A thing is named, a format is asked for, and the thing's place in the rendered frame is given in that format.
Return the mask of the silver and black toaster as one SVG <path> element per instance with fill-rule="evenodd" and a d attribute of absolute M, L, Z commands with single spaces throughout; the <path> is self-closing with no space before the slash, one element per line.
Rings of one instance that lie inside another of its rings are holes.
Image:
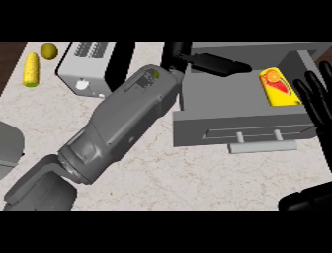
<path fill-rule="evenodd" d="M 135 44 L 72 42 L 54 74 L 76 96 L 106 98 L 126 80 Z"/>

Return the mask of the yellow corn cob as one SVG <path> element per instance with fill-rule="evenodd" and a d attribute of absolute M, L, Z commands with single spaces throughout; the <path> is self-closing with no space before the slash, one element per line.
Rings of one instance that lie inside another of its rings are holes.
<path fill-rule="evenodd" d="M 39 57 L 35 52 L 30 52 L 26 56 L 23 85 L 26 87 L 36 87 L 39 85 Z"/>

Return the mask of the yellow cup with fruit print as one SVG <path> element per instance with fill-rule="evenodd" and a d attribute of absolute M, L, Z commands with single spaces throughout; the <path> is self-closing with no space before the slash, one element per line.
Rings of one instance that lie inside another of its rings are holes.
<path fill-rule="evenodd" d="M 296 106 L 301 104 L 296 94 L 276 67 L 270 67 L 259 72 L 259 80 L 268 103 L 273 107 Z"/>

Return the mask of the yellow-green lemon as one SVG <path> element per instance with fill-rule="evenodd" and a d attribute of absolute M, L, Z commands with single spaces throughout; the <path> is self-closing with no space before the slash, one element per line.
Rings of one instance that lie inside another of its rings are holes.
<path fill-rule="evenodd" d="M 52 60 L 57 56 L 57 48 L 51 43 L 41 46 L 41 56 L 45 60 Z"/>

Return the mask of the grey open drawer box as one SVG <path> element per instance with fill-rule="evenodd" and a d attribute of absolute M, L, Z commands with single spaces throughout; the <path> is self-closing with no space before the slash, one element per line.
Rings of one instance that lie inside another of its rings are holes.
<path fill-rule="evenodd" d="M 236 118 L 304 114 L 301 106 L 271 107 L 259 71 L 277 67 L 286 80 L 316 71 L 314 61 L 332 42 L 194 42 L 191 53 L 211 53 L 251 65 L 252 72 L 222 78 L 186 69 L 181 84 L 183 112 L 193 118 Z"/>

